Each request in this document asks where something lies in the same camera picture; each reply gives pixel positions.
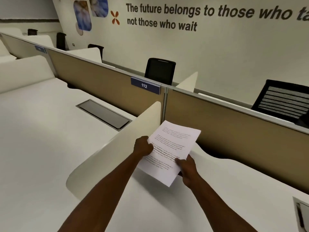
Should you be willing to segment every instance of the person's left arm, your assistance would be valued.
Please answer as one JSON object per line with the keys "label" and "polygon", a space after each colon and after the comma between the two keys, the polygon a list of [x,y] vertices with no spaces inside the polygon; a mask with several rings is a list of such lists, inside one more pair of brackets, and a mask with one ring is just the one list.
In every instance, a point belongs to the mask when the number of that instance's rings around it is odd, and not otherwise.
{"label": "person's left arm", "polygon": [[105,231],[137,164],[153,150],[147,139],[148,136],[143,136],[135,141],[133,153],[96,184],[58,232]]}

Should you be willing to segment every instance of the desk power outlet cover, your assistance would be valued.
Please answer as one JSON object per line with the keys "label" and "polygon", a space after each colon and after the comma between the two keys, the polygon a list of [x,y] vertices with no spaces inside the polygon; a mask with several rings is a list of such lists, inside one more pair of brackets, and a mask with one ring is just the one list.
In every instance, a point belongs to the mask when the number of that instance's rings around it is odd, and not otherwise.
{"label": "desk power outlet cover", "polygon": [[309,232],[309,203],[293,197],[299,232]]}
{"label": "desk power outlet cover", "polygon": [[77,107],[117,131],[120,131],[131,122],[128,118],[100,105],[91,99],[78,104]]}

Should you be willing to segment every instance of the cubicle partition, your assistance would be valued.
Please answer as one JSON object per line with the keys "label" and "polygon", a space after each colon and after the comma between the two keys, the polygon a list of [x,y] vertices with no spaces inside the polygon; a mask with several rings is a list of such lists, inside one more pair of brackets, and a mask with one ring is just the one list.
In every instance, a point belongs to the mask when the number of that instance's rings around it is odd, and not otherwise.
{"label": "cubicle partition", "polygon": [[56,50],[47,49],[58,77],[114,105],[134,116],[139,116],[156,101],[161,102],[163,113],[166,87],[160,94],[131,85],[131,76],[108,69],[99,63],[87,62]]}
{"label": "cubicle partition", "polygon": [[10,54],[17,58],[28,58],[37,55],[43,56],[46,58],[50,68],[52,69],[52,72],[56,75],[52,61],[50,60],[50,57],[45,51],[44,47],[36,45],[35,43],[31,43],[25,39],[6,35],[4,33],[1,33],[0,39],[3,41]]}
{"label": "cubicle partition", "polygon": [[309,193],[307,133],[177,89],[168,89],[164,119],[200,129],[197,143],[208,154],[237,160]]}

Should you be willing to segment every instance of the hand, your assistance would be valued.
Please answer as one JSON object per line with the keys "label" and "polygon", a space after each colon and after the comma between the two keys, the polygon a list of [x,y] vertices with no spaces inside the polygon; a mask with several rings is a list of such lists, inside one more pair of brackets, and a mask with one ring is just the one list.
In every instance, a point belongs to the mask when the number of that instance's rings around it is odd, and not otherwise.
{"label": "hand", "polygon": [[187,160],[175,159],[176,164],[181,168],[182,181],[190,189],[200,179],[194,159],[188,155]]}
{"label": "hand", "polygon": [[153,145],[147,142],[148,136],[142,136],[135,141],[133,154],[142,158],[148,156],[152,150]]}

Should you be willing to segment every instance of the gray desk flap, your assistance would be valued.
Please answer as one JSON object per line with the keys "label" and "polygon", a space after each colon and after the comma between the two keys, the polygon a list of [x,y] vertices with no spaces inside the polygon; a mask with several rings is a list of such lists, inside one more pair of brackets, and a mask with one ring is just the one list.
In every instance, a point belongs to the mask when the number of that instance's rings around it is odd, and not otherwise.
{"label": "gray desk flap", "polygon": [[103,122],[114,127],[115,129],[121,129],[130,122],[129,119],[107,109],[106,107],[92,100],[85,101],[77,105],[77,107],[90,113],[91,115],[102,120]]}

